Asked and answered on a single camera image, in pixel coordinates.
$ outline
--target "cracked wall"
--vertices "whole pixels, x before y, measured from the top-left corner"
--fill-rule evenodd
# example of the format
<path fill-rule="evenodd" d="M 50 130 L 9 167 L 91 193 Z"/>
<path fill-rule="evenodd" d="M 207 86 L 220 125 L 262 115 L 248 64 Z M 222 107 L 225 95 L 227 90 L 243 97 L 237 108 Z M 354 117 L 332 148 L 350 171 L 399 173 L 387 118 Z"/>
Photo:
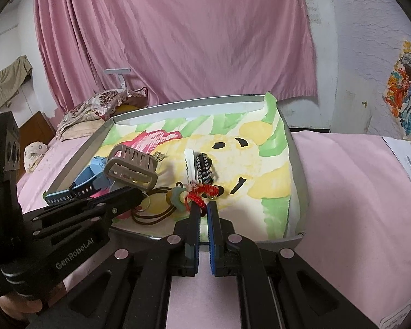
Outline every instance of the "cracked wall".
<path fill-rule="evenodd" d="M 383 93 L 403 41 L 411 42 L 411 22 L 395 0 L 333 1 L 338 88 L 332 131 L 400 138 Z"/>

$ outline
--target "pink curtain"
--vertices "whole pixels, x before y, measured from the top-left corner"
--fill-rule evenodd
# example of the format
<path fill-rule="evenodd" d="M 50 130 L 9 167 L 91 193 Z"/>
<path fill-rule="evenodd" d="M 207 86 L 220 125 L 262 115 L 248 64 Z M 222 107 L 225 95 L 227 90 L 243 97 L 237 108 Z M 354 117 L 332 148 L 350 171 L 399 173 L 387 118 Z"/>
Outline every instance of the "pink curtain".
<path fill-rule="evenodd" d="M 36 0 L 52 92 L 65 110 L 130 67 L 149 103 L 235 94 L 316 96 L 304 0 Z"/>

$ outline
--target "screw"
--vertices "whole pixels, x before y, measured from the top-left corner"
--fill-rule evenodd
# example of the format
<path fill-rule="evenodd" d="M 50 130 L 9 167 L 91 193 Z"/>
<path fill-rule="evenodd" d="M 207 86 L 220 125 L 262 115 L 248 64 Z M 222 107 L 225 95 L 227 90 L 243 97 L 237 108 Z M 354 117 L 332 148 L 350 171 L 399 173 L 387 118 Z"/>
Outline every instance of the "screw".
<path fill-rule="evenodd" d="M 231 243 L 240 243 L 242 241 L 242 236 L 239 234 L 231 234 L 228 236 L 228 241 Z"/>
<path fill-rule="evenodd" d="M 294 251 L 292 251 L 291 249 L 281 249 L 280 255 L 284 258 L 292 258 L 294 257 Z"/>
<path fill-rule="evenodd" d="M 119 249 L 114 253 L 114 257 L 118 260 L 123 260 L 124 258 L 127 258 L 129 255 L 128 250 L 125 249 Z"/>
<path fill-rule="evenodd" d="M 181 237 L 179 237 L 178 235 L 171 235 L 167 238 L 167 242 L 171 244 L 176 244 L 176 243 L 179 243 L 180 241 L 181 241 Z"/>

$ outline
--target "red string tassel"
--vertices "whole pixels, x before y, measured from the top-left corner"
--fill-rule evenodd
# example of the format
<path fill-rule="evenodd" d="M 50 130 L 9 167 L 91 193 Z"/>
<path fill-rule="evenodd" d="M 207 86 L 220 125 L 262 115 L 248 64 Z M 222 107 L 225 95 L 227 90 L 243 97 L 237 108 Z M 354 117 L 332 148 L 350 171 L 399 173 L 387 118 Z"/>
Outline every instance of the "red string tassel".
<path fill-rule="evenodd" d="M 189 211 L 189 199 L 192 202 L 195 202 L 201 209 L 201 216 L 205 216 L 207 214 L 207 206 L 204 200 L 201 198 L 202 194 L 206 194 L 209 198 L 214 198 L 219 193 L 219 188 L 215 187 L 214 185 L 200 185 L 187 194 L 186 199 L 184 200 L 184 205 L 186 209 Z"/>

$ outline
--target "colorful poster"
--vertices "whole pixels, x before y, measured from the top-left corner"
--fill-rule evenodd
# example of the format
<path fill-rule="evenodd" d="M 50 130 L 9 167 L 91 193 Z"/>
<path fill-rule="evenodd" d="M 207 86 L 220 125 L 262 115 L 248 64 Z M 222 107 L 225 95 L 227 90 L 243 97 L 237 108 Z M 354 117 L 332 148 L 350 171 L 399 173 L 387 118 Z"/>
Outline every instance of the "colorful poster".
<path fill-rule="evenodd" d="M 95 156 L 107 157 L 119 143 L 148 154 L 164 154 L 156 170 L 156 187 L 187 183 L 185 149 L 207 154 L 213 162 L 214 184 L 224 188 L 216 200 L 220 216 L 231 220 L 237 233 L 255 241 L 283 237 L 291 174 L 284 123 L 271 94 L 266 94 L 264 107 L 253 112 L 181 117 L 134 126 L 115 124 Z M 167 207 L 164 194 L 155 194 L 147 212 L 158 214 Z M 177 220 L 187 216 L 186 211 L 176 211 L 155 225 L 136 224 L 129 218 L 114 226 L 166 236 Z M 202 218 L 201 240 L 207 241 L 206 218 Z"/>
<path fill-rule="evenodd" d="M 411 43 L 403 43 L 403 53 L 391 73 L 385 102 L 404 131 L 404 138 L 411 139 Z"/>

